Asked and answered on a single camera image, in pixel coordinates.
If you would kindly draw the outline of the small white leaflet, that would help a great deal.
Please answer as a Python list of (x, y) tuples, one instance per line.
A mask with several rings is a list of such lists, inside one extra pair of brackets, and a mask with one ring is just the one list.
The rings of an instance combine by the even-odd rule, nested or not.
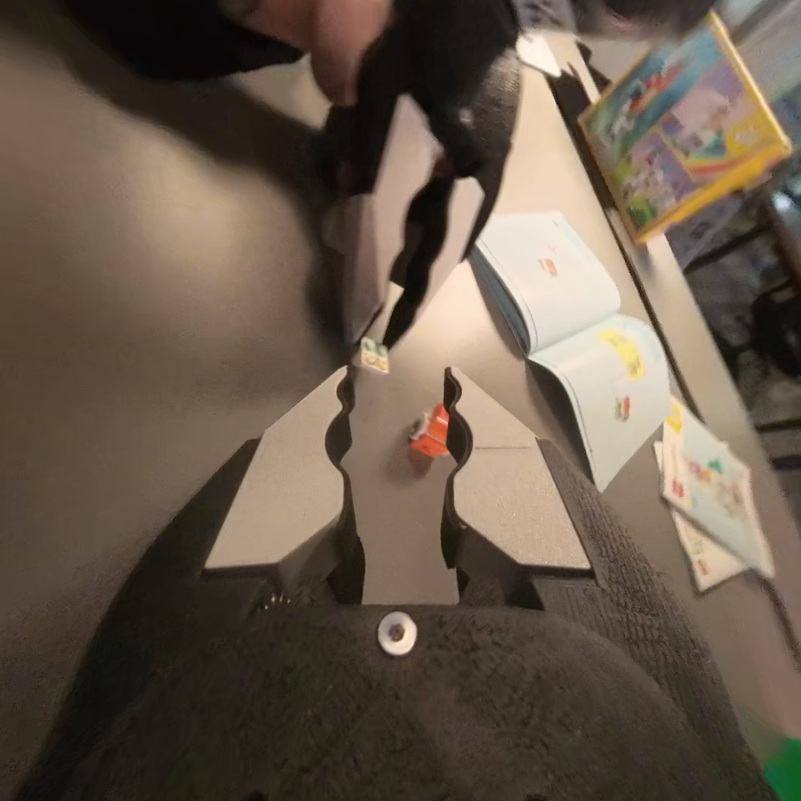
[(685, 454), (665, 431), (655, 445), (660, 490), (700, 593), (759, 564), (753, 539), (751, 471), (727, 446)]

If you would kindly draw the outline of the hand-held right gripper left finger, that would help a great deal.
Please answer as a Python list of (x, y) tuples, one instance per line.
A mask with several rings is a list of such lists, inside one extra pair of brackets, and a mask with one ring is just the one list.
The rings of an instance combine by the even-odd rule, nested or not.
[(326, 582), (362, 602), (365, 551), (351, 479), (354, 370), (344, 366), (268, 426), (204, 564), (210, 578), (263, 577), (280, 594)]

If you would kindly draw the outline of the green plastic bin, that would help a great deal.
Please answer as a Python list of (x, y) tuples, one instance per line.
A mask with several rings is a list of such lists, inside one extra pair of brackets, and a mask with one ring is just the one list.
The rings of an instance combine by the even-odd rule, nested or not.
[(764, 729), (756, 751), (768, 784), (781, 800), (800, 800), (800, 739)]

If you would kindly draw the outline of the orange lego brick assembly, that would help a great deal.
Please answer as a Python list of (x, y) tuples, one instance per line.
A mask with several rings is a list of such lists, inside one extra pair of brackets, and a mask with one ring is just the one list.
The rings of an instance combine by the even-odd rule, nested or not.
[(449, 454), (448, 438), (449, 415), (443, 403), (437, 403), (419, 416), (410, 429), (408, 444), (411, 449), (429, 458)]

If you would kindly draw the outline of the yellow lego box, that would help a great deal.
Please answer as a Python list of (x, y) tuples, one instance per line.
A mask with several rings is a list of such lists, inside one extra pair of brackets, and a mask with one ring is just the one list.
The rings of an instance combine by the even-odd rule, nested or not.
[(761, 183), (793, 152), (714, 12), (656, 45), (577, 122), (639, 244)]

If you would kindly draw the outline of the pale blue instruction booklet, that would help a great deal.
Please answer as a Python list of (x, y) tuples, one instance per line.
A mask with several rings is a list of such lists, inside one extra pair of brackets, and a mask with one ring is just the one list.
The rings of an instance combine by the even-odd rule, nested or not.
[(615, 282), (562, 214), (495, 215), (470, 258), (526, 359), (562, 386), (605, 490), (669, 412), (655, 331), (621, 313)]

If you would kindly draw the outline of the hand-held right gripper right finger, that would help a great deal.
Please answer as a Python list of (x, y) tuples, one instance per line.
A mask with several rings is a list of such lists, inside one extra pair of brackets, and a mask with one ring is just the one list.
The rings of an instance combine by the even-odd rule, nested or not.
[(487, 582), (506, 600), (530, 598), (535, 579), (595, 578), (540, 440), (456, 367), (444, 375), (446, 480), (441, 549), (463, 595)]

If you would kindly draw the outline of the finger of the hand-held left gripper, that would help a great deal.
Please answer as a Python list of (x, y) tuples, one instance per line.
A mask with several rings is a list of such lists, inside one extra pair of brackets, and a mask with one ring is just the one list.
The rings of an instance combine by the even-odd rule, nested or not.
[(428, 182), (439, 151), (423, 110), (401, 95), (373, 189), (344, 205), (342, 317), (348, 345), (358, 343), (385, 303), (395, 257), (405, 243), (408, 208)]
[(383, 345), (392, 350), (414, 326), (446, 280), (469, 255), (494, 201), (476, 178), (436, 166), (402, 213), (400, 245), (389, 278), (401, 294), (389, 313)]

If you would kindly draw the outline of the person's left hand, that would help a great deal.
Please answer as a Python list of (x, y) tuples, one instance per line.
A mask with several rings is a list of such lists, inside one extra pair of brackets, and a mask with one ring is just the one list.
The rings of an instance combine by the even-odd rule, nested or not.
[(317, 86), (332, 105), (355, 106), (363, 57), (392, 15), (389, 1), (315, 2), (310, 64)]

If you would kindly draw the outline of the closed unicorn cover instruction booklet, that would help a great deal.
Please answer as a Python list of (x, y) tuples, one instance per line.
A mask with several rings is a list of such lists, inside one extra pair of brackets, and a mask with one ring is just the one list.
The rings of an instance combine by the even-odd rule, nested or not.
[(758, 518), (751, 468), (674, 397), (655, 452), (662, 498), (698, 590), (745, 571), (774, 579), (775, 560)]

